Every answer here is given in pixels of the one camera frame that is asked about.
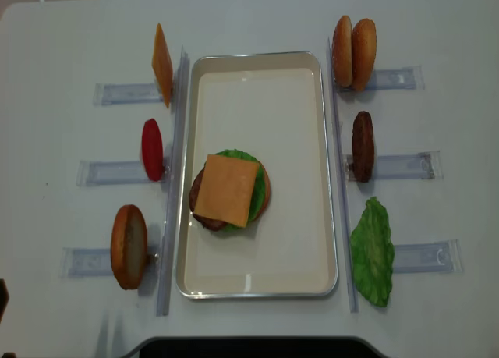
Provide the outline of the black base bottom edge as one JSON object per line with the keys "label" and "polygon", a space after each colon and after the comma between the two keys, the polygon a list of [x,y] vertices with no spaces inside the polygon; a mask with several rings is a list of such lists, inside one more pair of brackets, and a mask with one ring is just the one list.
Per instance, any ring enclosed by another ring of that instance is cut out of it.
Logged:
{"label": "black base bottom edge", "polygon": [[319,337],[231,337],[152,339],[138,357],[382,357],[360,339]]}

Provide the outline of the upright green lettuce leaf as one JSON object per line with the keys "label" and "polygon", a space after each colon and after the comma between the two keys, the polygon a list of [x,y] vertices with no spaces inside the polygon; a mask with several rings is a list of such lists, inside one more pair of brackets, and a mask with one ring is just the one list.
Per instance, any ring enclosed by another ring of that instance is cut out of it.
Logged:
{"label": "upright green lettuce leaf", "polygon": [[386,307],[392,290],[395,246],[388,211],[376,197],[366,201],[350,236],[350,250],[357,291],[375,307]]}

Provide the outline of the upright orange cheese slice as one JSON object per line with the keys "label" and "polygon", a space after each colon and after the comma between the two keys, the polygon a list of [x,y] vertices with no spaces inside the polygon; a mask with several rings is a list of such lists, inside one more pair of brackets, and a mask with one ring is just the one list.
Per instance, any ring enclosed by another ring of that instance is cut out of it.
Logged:
{"label": "upright orange cheese slice", "polygon": [[153,68],[157,85],[161,91],[164,103],[166,107],[169,108],[172,100],[174,73],[171,56],[169,54],[165,35],[160,23],[157,24],[154,37],[154,50],[151,66]]}

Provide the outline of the long clear rail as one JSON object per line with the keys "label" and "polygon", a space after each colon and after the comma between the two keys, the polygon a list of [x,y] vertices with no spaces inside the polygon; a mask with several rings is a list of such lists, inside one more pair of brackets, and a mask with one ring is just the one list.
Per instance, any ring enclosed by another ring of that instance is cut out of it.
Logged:
{"label": "long clear rail", "polygon": [[333,137],[335,145],[335,159],[338,173],[338,195],[340,200],[340,215],[342,222],[342,239],[345,256],[346,282],[348,286],[350,312],[356,314],[359,311],[358,293],[352,276],[352,256],[350,251],[350,221],[349,204],[346,191],[345,167],[343,164],[341,120],[338,114],[338,96],[334,81],[333,59],[332,59],[332,37],[327,40],[327,61],[329,72],[329,90],[331,101],[331,116],[333,122]]}
{"label": "long clear rail", "polygon": [[165,231],[162,239],[161,265],[157,288],[156,315],[167,316],[170,308],[173,267],[175,258],[175,238],[178,233],[182,210],[182,188],[185,174],[185,132],[188,115],[190,58],[182,50],[179,68],[175,79],[175,95],[172,107],[175,111],[175,126],[168,174],[168,199],[165,216]]}

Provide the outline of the clear holder top right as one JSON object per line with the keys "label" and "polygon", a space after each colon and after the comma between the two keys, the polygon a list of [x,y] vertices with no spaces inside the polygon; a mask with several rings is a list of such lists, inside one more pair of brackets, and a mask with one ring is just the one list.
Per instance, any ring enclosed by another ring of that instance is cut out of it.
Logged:
{"label": "clear holder top right", "polygon": [[421,66],[400,69],[375,69],[364,91],[371,90],[422,90],[425,88]]}

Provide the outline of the upright red tomato slice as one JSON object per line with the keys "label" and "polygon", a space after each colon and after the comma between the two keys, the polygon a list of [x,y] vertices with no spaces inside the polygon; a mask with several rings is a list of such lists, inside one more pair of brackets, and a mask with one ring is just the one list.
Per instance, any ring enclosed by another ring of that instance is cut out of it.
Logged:
{"label": "upright red tomato slice", "polygon": [[155,119],[149,119],[144,123],[141,152],[149,180],[153,182],[159,181],[165,173],[165,166],[163,164],[161,131]]}

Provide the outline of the brown patty on burger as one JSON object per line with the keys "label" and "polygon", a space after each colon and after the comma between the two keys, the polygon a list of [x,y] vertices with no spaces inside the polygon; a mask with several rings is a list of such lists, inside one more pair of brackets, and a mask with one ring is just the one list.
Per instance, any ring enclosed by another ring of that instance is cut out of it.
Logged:
{"label": "brown patty on burger", "polygon": [[[198,175],[194,179],[193,184],[192,184],[191,189],[190,189],[190,192],[189,192],[189,208],[192,212],[194,212],[194,210],[195,210],[196,201],[197,201],[198,193],[200,190],[200,184],[201,184],[202,178],[203,178],[203,172],[204,172],[204,168],[202,168],[200,170],[200,172],[198,173]],[[209,229],[209,230],[214,231],[214,232],[223,229],[227,225],[226,222],[223,222],[220,220],[214,220],[214,219],[210,219],[210,218],[201,217],[197,214],[193,214],[193,216],[197,221],[199,221],[202,224],[202,226],[204,228]]]}

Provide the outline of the right long clear rail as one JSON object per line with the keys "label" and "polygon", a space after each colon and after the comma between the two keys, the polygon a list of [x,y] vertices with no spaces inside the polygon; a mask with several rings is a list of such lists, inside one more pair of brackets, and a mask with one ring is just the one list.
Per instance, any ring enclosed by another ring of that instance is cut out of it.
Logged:
{"label": "right long clear rail", "polygon": [[345,256],[346,282],[348,286],[350,312],[356,314],[359,311],[358,293],[352,276],[352,256],[350,251],[350,221],[349,204],[346,191],[345,167],[343,164],[341,120],[338,114],[338,96],[334,81],[333,59],[332,59],[332,37],[327,40],[327,61],[329,72],[329,90],[331,101],[331,116],[333,122],[333,137],[335,145],[335,159],[338,173],[338,195],[340,200],[340,215],[342,222],[342,239]]}

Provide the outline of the clear holder bottom left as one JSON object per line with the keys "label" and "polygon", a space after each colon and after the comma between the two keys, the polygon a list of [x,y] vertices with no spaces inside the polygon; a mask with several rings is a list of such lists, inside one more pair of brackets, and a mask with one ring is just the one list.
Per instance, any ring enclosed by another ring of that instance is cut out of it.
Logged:
{"label": "clear holder bottom left", "polygon": [[111,251],[105,248],[64,248],[60,278],[113,277]]}

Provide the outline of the clear holder top left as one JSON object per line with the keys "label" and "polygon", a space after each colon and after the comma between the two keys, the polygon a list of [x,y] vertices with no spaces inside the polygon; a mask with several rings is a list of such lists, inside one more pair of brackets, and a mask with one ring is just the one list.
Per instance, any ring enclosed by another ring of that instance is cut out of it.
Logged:
{"label": "clear holder top left", "polygon": [[95,86],[95,106],[162,102],[163,97],[155,83],[110,84]]}

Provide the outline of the clear holder bottom right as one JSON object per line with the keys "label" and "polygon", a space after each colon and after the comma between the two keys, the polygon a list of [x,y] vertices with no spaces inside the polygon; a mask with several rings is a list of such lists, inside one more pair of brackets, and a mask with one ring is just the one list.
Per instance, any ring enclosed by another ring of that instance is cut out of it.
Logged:
{"label": "clear holder bottom right", "polygon": [[395,274],[462,271],[461,248],[457,239],[395,246]]}

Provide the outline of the left long clear rail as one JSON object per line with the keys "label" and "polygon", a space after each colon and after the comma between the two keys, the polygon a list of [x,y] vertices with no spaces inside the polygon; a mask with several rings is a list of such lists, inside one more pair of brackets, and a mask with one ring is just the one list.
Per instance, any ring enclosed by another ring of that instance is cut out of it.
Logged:
{"label": "left long clear rail", "polygon": [[168,199],[165,216],[165,231],[162,239],[161,265],[157,288],[156,315],[167,316],[170,308],[173,267],[175,258],[175,238],[178,233],[182,210],[182,188],[185,174],[185,132],[188,115],[190,58],[182,50],[179,68],[175,79],[175,95],[172,107],[175,111],[175,126],[168,174]]}

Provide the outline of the clear holder middle left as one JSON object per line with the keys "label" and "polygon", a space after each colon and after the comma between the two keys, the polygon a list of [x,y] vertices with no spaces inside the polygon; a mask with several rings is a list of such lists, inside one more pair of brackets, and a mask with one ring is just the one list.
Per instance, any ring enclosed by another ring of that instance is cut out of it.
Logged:
{"label": "clear holder middle left", "polygon": [[151,183],[141,161],[81,161],[77,186],[107,186]]}

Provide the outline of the clear holder middle right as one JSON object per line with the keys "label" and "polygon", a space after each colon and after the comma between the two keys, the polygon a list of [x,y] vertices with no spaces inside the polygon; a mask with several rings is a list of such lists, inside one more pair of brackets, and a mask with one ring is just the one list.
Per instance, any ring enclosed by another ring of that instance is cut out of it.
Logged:
{"label": "clear holder middle right", "polygon": [[442,179],[440,152],[377,156],[370,180]]}

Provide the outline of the upright bun half left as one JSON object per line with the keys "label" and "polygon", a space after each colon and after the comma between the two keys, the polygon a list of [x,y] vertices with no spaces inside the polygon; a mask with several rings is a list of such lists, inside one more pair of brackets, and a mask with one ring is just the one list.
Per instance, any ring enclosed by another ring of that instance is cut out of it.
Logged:
{"label": "upright bun half left", "polygon": [[140,209],[119,208],[111,233],[111,269],[124,290],[138,289],[147,263],[147,226]]}

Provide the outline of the upright brown meat patty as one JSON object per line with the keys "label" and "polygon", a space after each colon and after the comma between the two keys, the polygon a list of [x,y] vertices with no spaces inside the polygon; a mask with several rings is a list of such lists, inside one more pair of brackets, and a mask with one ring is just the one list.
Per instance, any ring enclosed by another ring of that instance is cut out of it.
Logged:
{"label": "upright brown meat patty", "polygon": [[368,112],[357,114],[352,127],[352,169],[356,181],[367,183],[375,160],[373,124]]}

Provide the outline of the orange cheese slice on burger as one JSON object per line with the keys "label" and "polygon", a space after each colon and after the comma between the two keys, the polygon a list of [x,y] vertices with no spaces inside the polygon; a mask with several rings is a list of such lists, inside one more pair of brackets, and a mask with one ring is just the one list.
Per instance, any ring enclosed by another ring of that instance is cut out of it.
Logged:
{"label": "orange cheese slice on burger", "polygon": [[246,227],[259,167],[255,161],[208,155],[194,214]]}

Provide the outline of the clear holder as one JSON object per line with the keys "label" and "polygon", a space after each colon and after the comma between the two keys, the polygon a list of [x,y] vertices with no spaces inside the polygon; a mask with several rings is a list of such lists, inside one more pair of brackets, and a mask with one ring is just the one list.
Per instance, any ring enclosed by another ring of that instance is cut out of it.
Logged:
{"label": "clear holder", "polygon": [[60,278],[113,277],[111,251],[105,248],[64,248]]}
{"label": "clear holder", "polygon": [[457,239],[395,246],[395,274],[462,271],[461,248]]}
{"label": "clear holder", "polygon": [[81,161],[77,186],[107,186],[151,183],[141,161]]}
{"label": "clear holder", "polygon": [[155,83],[110,84],[95,86],[95,106],[162,102],[163,97]]}
{"label": "clear holder", "polygon": [[421,66],[400,69],[375,69],[364,91],[371,90],[422,90],[425,88]]}
{"label": "clear holder", "polygon": [[370,180],[442,179],[440,152],[377,156]]}

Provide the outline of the green lettuce on burger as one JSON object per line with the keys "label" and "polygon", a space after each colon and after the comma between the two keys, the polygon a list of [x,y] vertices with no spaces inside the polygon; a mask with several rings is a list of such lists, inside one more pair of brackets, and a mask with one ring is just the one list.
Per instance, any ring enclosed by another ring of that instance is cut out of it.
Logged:
{"label": "green lettuce on burger", "polygon": [[[218,152],[217,155],[225,156],[228,158],[238,158],[238,159],[242,159],[245,161],[253,161],[253,162],[258,163],[259,165],[261,163],[259,160],[257,160],[254,156],[250,155],[249,153],[247,153],[245,151],[240,151],[237,149],[233,149],[233,150],[226,149],[226,150]],[[259,170],[257,172],[256,179],[255,179],[253,194],[252,194],[251,203],[250,203],[250,207],[249,207],[249,217],[248,217],[248,221],[247,221],[248,225],[257,219],[256,218],[257,213],[260,210],[260,208],[264,202],[264,199],[265,199],[264,172],[263,172],[263,169],[260,165]]]}

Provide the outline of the white metal-rimmed tray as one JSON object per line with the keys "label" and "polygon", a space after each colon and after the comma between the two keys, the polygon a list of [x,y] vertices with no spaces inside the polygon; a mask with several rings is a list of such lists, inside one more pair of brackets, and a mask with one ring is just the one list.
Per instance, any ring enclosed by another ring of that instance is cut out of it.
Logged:
{"label": "white metal-rimmed tray", "polygon": [[[210,232],[189,209],[209,154],[241,150],[271,182],[265,212]],[[320,63],[307,51],[204,57],[192,68],[182,149],[176,282],[190,299],[323,296],[337,255]]]}

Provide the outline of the brown object left edge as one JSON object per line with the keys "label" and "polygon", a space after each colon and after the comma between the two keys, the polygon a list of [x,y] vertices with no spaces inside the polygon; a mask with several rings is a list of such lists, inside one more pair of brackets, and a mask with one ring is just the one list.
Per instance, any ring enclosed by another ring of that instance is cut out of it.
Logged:
{"label": "brown object left edge", "polygon": [[1,278],[0,279],[0,321],[3,318],[8,302],[9,302],[9,292],[6,287],[5,280]]}

